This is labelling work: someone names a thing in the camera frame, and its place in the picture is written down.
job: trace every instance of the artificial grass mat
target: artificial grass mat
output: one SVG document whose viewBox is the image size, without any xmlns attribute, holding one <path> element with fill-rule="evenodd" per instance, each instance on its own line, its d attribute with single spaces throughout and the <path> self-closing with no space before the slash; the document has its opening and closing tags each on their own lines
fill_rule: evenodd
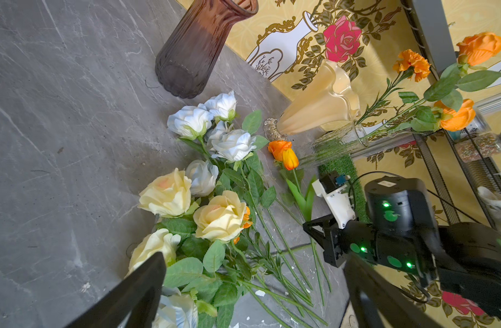
<svg viewBox="0 0 501 328">
<path fill-rule="evenodd" d="M 329 174 L 332 171 L 337 171 L 339 174 L 350 175 L 352 180 L 355 180 L 358 177 L 358 171 L 356 171 L 356 166 L 354 166 L 350 155 L 346 155 L 318 167 L 320 177 Z M 363 194 L 363 188 L 359 180 L 354 184 L 354 199 L 356 199 L 355 211 L 359 220 L 361 222 L 370 223 L 371 220 L 367 217 L 367 212 L 365 210 L 365 196 Z"/>
</svg>

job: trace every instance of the orange rose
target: orange rose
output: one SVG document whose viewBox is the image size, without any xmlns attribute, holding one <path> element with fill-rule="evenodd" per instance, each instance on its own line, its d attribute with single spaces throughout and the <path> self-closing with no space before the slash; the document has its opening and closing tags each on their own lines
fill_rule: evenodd
<svg viewBox="0 0 501 328">
<path fill-rule="evenodd" d="M 269 152 L 271 152 L 276 161 L 283 162 L 283 153 L 293 147 L 290 141 L 271 141 L 269 142 Z"/>
<path fill-rule="evenodd" d="M 467 127 L 476 116 L 476 112 L 473 109 L 474 104 L 475 102 L 471 99 L 464 99 L 462 107 L 458 112 L 455 112 L 453 109 L 445 106 L 440 100 L 435 102 L 435 107 L 444 109 L 444 115 L 452 115 L 452 118 L 440 121 L 442 128 L 455 132 Z"/>
<path fill-rule="evenodd" d="M 295 169 L 300 164 L 298 157 L 291 148 L 284 152 L 283 163 L 285 168 L 289 171 Z"/>
<path fill-rule="evenodd" d="M 396 61 L 393 69 L 397 72 L 403 72 L 409 69 L 411 66 L 414 67 L 415 81 L 420 82 L 424 78 L 426 78 L 431 71 L 429 71 L 429 67 L 431 66 L 427 59 L 418 55 L 416 52 L 411 49 L 407 49 L 405 51 L 400 52 L 398 55 L 399 58 L 403 60 Z"/>
<path fill-rule="evenodd" d="M 501 37 L 492 32 L 484 32 L 464 38 L 457 43 L 460 55 L 467 55 L 467 63 L 479 65 L 501 51 Z"/>
</svg>

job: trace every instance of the white paint chip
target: white paint chip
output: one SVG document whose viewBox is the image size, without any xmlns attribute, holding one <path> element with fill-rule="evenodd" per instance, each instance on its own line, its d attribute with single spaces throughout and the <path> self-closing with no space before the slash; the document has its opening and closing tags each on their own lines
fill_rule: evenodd
<svg viewBox="0 0 501 328">
<path fill-rule="evenodd" d="M 84 293 L 86 291 L 88 291 L 90 288 L 90 283 L 87 282 L 86 284 L 84 284 L 83 286 L 81 286 L 81 292 Z"/>
</svg>

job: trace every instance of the pale yellow rose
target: pale yellow rose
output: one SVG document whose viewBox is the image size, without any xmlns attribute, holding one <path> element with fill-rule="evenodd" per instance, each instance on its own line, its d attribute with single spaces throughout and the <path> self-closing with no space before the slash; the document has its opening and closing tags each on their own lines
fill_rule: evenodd
<svg viewBox="0 0 501 328">
<path fill-rule="evenodd" d="M 159 229 L 155 233 L 151 233 L 132 252 L 128 264 L 128 274 L 136 270 L 156 252 L 163 253 L 167 267 L 173 265 L 176 262 L 176 248 L 180 241 L 180 235 L 173 235 L 167 229 Z"/>
<path fill-rule="evenodd" d="M 243 215 L 247 213 L 247 205 L 240 201 L 238 194 L 225 190 L 206 206 L 194 213 L 194 222 L 198 225 L 197 238 L 210 241 L 217 239 L 229 241 L 237 237 L 243 230 Z"/>
<path fill-rule="evenodd" d="M 185 176 L 185 171 L 160 176 L 151 182 L 139 196 L 138 207 L 163 217 L 176 217 L 190 207 L 190 186 L 192 180 Z"/>
</svg>

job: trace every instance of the clear glass vase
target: clear glass vase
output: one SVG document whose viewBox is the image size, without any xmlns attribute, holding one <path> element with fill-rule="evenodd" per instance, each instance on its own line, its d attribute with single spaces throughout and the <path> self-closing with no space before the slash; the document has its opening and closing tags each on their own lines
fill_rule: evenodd
<svg viewBox="0 0 501 328">
<path fill-rule="evenodd" d="M 361 123 L 356 121 L 295 149 L 300 166 L 319 166 L 367 148 L 369 141 Z"/>
</svg>

